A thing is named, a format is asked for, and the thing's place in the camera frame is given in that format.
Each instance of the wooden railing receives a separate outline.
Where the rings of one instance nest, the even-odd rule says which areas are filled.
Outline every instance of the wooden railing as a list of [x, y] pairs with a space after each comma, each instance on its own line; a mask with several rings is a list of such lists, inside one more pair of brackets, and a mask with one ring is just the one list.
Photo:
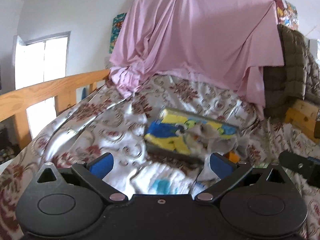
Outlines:
[[54, 97], [57, 115], [76, 104], [76, 89], [90, 85], [89, 93], [97, 88], [97, 82], [108, 78], [109, 70], [68, 76], [18, 89], [0, 96], [0, 121], [14, 118], [16, 137], [23, 149], [31, 142], [26, 109], [36, 103]]

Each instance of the floral bedspread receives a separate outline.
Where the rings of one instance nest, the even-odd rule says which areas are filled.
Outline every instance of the floral bedspread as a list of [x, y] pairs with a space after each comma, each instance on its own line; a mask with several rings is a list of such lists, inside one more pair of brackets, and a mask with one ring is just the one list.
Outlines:
[[[104, 181], [129, 197], [134, 193], [159, 192], [159, 188], [148, 183], [164, 177], [170, 177], [178, 185], [174, 193], [192, 192], [201, 167], [146, 152], [145, 128], [157, 118], [163, 106], [239, 126], [250, 136], [247, 151], [255, 165], [276, 160], [279, 153], [287, 149], [302, 156], [320, 158], [319, 147], [299, 130], [290, 124], [260, 122], [254, 106], [229, 90], [156, 75], [130, 100], [123, 100], [113, 84], [107, 82], [46, 126], [0, 176], [0, 239], [22, 236], [15, 208], [28, 183], [45, 162], [69, 167], [79, 160], [90, 162], [111, 152], [114, 168]], [[319, 189], [310, 187], [300, 175], [288, 174], [308, 206], [308, 219], [301, 234], [306, 239], [319, 239]]]

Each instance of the bunched pink fabric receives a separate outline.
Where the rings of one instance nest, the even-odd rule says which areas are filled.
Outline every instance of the bunched pink fabric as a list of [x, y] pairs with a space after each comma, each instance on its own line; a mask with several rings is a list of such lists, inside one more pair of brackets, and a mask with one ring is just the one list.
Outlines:
[[110, 61], [127, 98], [152, 75], [234, 90], [265, 107], [262, 66], [284, 65], [273, 0], [134, 0]]

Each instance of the silver screw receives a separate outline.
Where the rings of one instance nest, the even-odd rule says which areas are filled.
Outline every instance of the silver screw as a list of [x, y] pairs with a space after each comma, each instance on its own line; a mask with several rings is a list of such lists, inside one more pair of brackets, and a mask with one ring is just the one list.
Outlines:
[[159, 199], [157, 202], [158, 202], [158, 204], [165, 204], [166, 203], [166, 201], [164, 199]]
[[125, 194], [122, 193], [113, 193], [109, 197], [112, 201], [124, 201], [125, 200]]
[[213, 199], [213, 196], [210, 193], [200, 193], [197, 198], [202, 201], [210, 201]]

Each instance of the brown quilted jacket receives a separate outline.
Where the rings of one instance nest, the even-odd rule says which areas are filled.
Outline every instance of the brown quilted jacket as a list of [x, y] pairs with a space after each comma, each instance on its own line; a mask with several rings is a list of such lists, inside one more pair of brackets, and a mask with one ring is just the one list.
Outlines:
[[285, 116], [296, 98], [320, 105], [320, 71], [305, 44], [304, 36], [278, 25], [284, 67], [264, 67], [266, 117]]

